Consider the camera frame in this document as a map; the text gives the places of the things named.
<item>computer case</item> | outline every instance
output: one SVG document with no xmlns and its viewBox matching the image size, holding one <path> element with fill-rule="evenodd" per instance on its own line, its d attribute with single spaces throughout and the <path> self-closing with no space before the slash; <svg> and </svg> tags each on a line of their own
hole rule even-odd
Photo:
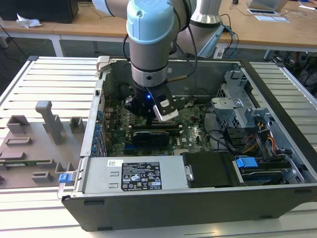
<svg viewBox="0 0 317 238">
<path fill-rule="evenodd" d="M 16 20 L 18 13 L 28 19 L 72 23 L 78 12 L 77 0 L 0 0 L 0 17 Z"/>
</svg>

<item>slotted metal platform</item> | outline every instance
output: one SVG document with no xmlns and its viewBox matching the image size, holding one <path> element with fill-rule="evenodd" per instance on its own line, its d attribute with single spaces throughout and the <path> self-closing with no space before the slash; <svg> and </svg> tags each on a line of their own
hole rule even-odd
<svg viewBox="0 0 317 238">
<path fill-rule="evenodd" d="M 97 80 L 96 62 L 95 58 L 53 57 L 28 61 L 0 97 L 0 139 L 7 133 L 6 122 L 12 114 L 25 114 L 29 121 L 42 121 L 34 110 L 38 100 L 53 101 L 53 112 L 59 114 L 61 120 L 68 121 L 74 115 L 87 119 Z M 315 138 L 316 133 L 311 133 L 317 126 L 316 109 L 311 107 L 315 104 L 310 103 L 306 91 L 287 76 L 284 69 L 269 63 L 253 63 L 253 66 L 287 112 L 295 116 L 292 117 L 301 130 L 310 133 L 304 133 L 305 136 Z M 259 96 L 255 92 L 254 95 L 261 105 Z M 154 215 L 155 210 L 145 219 Z M 0 217 L 0 237 L 3 238 L 317 237 L 315 202 L 302 204 L 279 219 L 87 233 L 58 200 L 57 187 L 24 188 L 0 190 Z"/>
<path fill-rule="evenodd" d="M 298 80 L 274 63 L 251 63 L 290 118 L 317 151 L 317 101 Z M 261 107 L 265 103 L 252 91 Z"/>
<path fill-rule="evenodd" d="M 0 97 L 0 140 L 8 133 L 12 115 L 25 115 L 29 122 L 43 121 L 35 111 L 38 100 L 51 100 L 52 112 L 61 121 L 88 119 L 96 85 L 96 58 L 39 57 L 27 61 Z"/>
</svg>

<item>circuit board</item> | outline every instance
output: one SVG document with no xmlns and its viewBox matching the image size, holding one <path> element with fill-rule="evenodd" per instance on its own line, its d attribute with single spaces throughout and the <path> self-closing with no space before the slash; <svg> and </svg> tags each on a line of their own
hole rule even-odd
<svg viewBox="0 0 317 238">
<path fill-rule="evenodd" d="M 180 155 L 183 152 L 211 151 L 211 145 L 200 124 L 203 105 L 194 105 L 179 111 L 179 116 L 164 123 L 153 121 L 153 126 L 147 127 L 146 119 L 138 117 L 124 107 L 123 101 L 112 101 L 111 108 L 106 112 L 107 155 L 122 156 L 159 156 Z M 168 132 L 168 143 L 157 147 L 155 143 L 148 146 L 134 146 L 135 132 Z"/>
</svg>

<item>desk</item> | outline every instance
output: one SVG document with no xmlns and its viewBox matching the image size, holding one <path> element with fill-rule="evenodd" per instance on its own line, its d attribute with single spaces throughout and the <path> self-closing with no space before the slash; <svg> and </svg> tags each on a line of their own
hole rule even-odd
<svg viewBox="0 0 317 238">
<path fill-rule="evenodd" d="M 239 35 L 239 48 L 317 52 L 317 13 L 300 8 L 298 2 L 289 1 L 281 11 L 287 10 L 302 11 L 307 14 L 308 19 L 289 12 L 287 19 L 290 23 L 259 21 L 247 11 L 247 0 L 239 0 L 238 5 L 232 6 L 232 1 L 223 0 L 219 14 L 229 14 L 234 32 Z M 229 25 L 228 18 L 222 17 L 223 22 Z M 223 33 L 217 45 L 225 49 L 230 41 L 229 33 Z"/>
<path fill-rule="evenodd" d="M 288 17 L 290 23 L 258 21 L 254 16 L 244 16 L 236 9 L 230 10 L 231 3 L 231 0 L 223 0 L 219 13 L 230 15 L 232 28 L 240 38 L 239 48 L 317 52 L 315 20 L 290 13 L 291 17 Z M 245 14 L 250 14 L 246 10 L 246 0 L 240 0 L 239 4 L 234 7 Z M 30 29 L 20 27 L 14 21 L 3 21 L 1 24 L 12 37 L 52 40 L 58 57 L 63 56 L 60 40 L 122 42 L 126 35 L 126 21 L 118 17 L 100 19 L 92 8 L 80 6 L 78 15 L 72 24 L 42 22 L 43 26 Z M 289 2 L 285 8 L 303 11 L 307 17 L 317 18 L 317 13 L 299 8 L 297 2 Z M 106 16 L 98 10 L 96 12 L 101 17 Z M 226 17 L 223 17 L 223 20 L 225 24 L 228 24 Z M 0 31 L 0 36 L 5 37 L 6 34 Z M 230 35 L 223 33 L 217 45 L 218 50 L 225 49 L 228 42 L 230 42 Z"/>
</svg>

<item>power supply label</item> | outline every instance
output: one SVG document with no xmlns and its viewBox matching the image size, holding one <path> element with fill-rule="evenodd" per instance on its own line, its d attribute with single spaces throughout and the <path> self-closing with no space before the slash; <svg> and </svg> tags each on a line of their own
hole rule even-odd
<svg viewBox="0 0 317 238">
<path fill-rule="evenodd" d="M 159 162 L 123 163 L 121 174 L 123 191 L 162 189 Z"/>
</svg>

